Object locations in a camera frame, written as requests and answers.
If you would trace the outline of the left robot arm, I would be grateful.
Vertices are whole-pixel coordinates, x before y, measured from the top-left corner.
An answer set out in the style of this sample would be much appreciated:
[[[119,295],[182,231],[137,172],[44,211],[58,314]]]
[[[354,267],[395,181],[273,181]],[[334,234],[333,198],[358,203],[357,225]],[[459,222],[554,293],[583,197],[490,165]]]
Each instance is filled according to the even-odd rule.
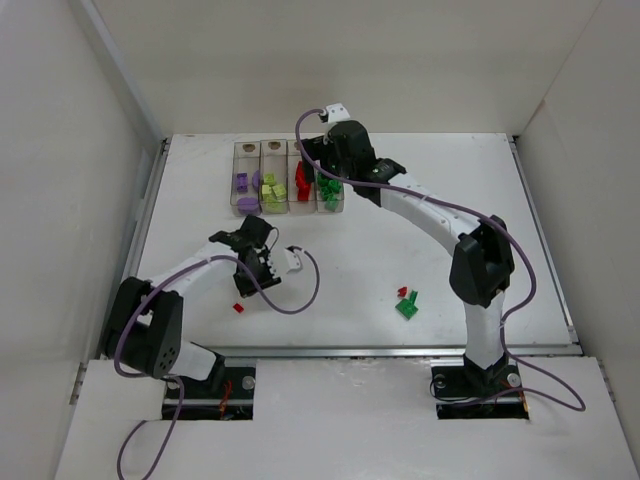
[[[231,280],[242,298],[281,282],[267,240],[276,228],[249,215],[239,229],[219,231],[192,257],[152,279],[120,284],[100,339],[100,353],[133,376],[181,377],[209,390],[222,383],[225,358],[183,338],[189,300]]]

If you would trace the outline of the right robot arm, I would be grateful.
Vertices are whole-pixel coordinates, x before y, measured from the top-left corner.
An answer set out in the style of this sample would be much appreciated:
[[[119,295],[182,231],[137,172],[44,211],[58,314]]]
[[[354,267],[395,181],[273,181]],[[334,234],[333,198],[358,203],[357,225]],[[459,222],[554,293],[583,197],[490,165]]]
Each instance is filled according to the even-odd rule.
[[[449,285],[465,310],[465,362],[481,371],[505,364],[500,319],[515,269],[505,223],[434,197],[405,167],[377,156],[367,130],[355,120],[308,139],[301,137],[300,125],[295,127],[300,152],[317,172],[351,185],[357,195],[401,216],[446,250],[452,258]]]

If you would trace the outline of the red round lego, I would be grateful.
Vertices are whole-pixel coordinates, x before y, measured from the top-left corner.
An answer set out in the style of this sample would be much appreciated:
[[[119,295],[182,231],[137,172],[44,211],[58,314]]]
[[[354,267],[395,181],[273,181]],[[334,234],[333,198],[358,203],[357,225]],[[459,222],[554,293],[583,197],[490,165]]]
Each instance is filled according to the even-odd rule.
[[[308,202],[310,197],[311,197],[311,190],[312,190],[312,183],[307,183],[306,185],[302,185],[301,187],[298,187],[296,185],[297,188],[297,194],[296,194],[296,198],[298,202]]]

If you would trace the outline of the purple round lego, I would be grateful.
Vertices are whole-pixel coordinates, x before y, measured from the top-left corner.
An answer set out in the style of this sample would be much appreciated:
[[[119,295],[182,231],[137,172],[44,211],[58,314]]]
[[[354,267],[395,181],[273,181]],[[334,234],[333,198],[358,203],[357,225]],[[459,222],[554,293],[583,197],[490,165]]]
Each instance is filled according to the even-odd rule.
[[[260,189],[260,184],[261,184],[261,176],[260,176],[260,171],[256,170],[253,175],[252,175],[252,179],[251,179],[251,183],[252,183],[252,187],[253,189],[258,192]]]

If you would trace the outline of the green lego top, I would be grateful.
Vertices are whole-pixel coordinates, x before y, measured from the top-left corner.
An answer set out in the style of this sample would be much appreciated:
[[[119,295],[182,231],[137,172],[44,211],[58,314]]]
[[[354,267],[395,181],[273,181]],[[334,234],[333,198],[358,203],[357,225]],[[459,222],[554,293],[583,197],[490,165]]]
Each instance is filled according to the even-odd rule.
[[[332,193],[339,194],[342,191],[342,184],[336,180],[330,180],[328,188]]]

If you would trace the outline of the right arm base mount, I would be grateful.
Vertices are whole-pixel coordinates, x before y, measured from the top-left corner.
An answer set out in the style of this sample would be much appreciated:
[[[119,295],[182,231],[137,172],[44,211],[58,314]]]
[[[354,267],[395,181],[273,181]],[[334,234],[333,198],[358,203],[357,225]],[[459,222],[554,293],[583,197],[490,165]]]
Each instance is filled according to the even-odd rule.
[[[521,377],[509,363],[488,385],[474,384],[463,364],[435,363],[431,366],[429,390],[436,401],[439,420],[528,420]]]

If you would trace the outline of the red lego piece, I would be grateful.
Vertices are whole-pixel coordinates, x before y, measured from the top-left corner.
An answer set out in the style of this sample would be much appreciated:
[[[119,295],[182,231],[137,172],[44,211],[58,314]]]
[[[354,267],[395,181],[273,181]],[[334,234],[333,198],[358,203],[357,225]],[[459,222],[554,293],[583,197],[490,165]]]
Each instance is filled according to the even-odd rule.
[[[299,161],[296,166],[295,182],[298,187],[307,184],[304,162]]]

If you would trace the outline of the purple curved lego block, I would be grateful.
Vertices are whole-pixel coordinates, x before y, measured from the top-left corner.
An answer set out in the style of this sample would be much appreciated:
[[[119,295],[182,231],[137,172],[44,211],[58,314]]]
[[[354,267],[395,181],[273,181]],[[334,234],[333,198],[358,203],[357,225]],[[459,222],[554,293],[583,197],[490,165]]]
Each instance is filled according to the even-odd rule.
[[[239,215],[259,215],[261,213],[260,202],[255,197],[242,197],[237,201]]]

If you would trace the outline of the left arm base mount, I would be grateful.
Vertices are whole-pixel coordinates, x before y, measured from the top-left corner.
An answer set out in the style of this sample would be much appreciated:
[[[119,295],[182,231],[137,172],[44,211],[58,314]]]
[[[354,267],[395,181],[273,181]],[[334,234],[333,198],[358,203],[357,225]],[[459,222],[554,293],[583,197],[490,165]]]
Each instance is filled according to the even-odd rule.
[[[184,421],[250,421],[254,413],[256,363],[228,360],[215,389],[183,377],[184,398],[177,419]]]

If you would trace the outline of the green lego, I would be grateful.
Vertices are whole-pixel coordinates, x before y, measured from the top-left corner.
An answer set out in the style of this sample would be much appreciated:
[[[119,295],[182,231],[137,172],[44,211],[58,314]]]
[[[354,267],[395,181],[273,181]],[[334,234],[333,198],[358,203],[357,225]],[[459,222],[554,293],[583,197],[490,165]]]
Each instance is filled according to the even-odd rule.
[[[339,201],[336,198],[328,198],[324,206],[327,211],[335,212],[339,207]]]
[[[325,202],[328,198],[336,198],[336,199],[337,199],[337,197],[338,197],[338,195],[337,195],[337,194],[332,193],[332,192],[329,190],[328,186],[322,187],[322,188],[320,189],[320,193],[321,193],[321,198],[322,198],[322,200],[323,200],[324,202]]]
[[[330,179],[328,177],[326,177],[325,175],[318,173],[317,174],[317,183],[320,187],[325,187],[328,185]]]
[[[328,188],[332,193],[339,194],[342,191],[342,184],[336,180],[330,180]]]

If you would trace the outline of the purple lego stack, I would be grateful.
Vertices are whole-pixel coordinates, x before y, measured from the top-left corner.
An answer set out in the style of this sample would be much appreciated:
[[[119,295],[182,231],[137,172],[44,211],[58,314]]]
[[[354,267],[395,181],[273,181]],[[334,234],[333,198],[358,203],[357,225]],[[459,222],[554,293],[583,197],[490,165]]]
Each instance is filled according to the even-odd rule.
[[[235,175],[235,191],[238,194],[245,194],[249,190],[249,178],[246,172],[239,172]]]

